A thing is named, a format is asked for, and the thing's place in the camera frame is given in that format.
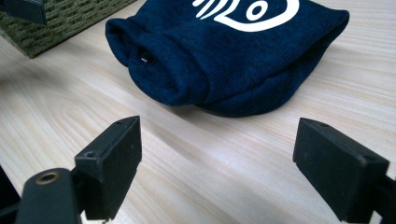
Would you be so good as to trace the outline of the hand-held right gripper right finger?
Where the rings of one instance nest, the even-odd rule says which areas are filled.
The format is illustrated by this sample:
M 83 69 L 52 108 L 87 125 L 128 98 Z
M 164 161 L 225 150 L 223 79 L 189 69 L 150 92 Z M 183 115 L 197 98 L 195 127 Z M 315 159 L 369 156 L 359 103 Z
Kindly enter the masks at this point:
M 332 126 L 301 118 L 293 161 L 337 218 L 390 222 L 389 161 Z

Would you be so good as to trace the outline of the green woven basket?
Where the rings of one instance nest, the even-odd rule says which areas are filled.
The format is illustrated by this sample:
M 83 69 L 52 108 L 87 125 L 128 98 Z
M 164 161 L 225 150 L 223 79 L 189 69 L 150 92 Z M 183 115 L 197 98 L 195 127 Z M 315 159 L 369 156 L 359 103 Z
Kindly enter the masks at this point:
M 47 24 L 0 11 L 0 36 L 29 58 L 64 42 L 136 0 L 42 0 Z

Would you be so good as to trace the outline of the navy blue drawstring pouch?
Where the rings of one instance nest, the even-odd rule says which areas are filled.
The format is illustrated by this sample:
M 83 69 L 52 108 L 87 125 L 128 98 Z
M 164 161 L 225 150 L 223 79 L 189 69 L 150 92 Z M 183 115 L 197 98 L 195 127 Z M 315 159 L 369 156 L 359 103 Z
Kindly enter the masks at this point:
M 348 21 L 311 0 L 147 0 L 106 39 L 153 100 L 244 117 L 285 104 Z

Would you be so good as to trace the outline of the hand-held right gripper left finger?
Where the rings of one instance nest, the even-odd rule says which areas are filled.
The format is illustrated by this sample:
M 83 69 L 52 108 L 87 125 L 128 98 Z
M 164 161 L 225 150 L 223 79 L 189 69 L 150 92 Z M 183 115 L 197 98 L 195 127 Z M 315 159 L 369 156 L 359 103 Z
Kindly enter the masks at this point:
M 77 154 L 74 174 L 88 220 L 115 218 L 141 160 L 139 116 L 112 123 Z

